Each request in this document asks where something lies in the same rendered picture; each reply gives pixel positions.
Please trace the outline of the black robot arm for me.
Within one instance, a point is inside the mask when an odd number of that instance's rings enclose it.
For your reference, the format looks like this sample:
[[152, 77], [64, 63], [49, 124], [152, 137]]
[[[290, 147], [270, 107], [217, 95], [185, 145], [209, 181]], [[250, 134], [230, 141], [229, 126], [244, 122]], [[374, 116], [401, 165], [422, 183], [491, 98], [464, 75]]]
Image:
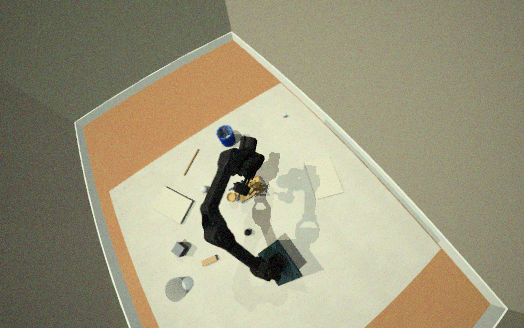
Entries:
[[277, 252], [269, 259], [254, 257], [244, 246], [235, 239], [235, 235], [228, 228], [222, 216], [219, 205], [231, 176], [250, 174], [254, 169], [250, 157], [255, 155], [257, 139], [241, 136], [239, 149], [231, 148], [222, 151], [217, 161], [217, 171], [212, 185], [200, 205], [202, 214], [202, 227], [204, 240], [212, 245], [222, 248], [250, 268], [254, 277], [269, 281], [279, 282], [281, 271], [290, 263]]

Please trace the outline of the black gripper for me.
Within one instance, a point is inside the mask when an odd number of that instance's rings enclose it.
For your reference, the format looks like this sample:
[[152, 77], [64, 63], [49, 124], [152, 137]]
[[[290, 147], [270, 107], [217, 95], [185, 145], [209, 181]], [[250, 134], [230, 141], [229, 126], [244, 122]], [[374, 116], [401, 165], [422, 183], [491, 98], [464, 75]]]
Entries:
[[[250, 157], [250, 158], [252, 159], [253, 164], [254, 164], [253, 171], [250, 174], [242, 175], [245, 178], [243, 183], [236, 182], [235, 186], [233, 187], [233, 191], [234, 192], [236, 192], [236, 193], [238, 193], [240, 195], [243, 195], [245, 197], [248, 195], [248, 193], [249, 193], [249, 191], [251, 189], [248, 186], [250, 180], [254, 179], [256, 172], [259, 170], [259, 168], [262, 166], [262, 164], [263, 164], [263, 162], [265, 160], [264, 155], [259, 154], [257, 152], [255, 152], [255, 155]], [[246, 182], [247, 182], [247, 184], [246, 184]]]

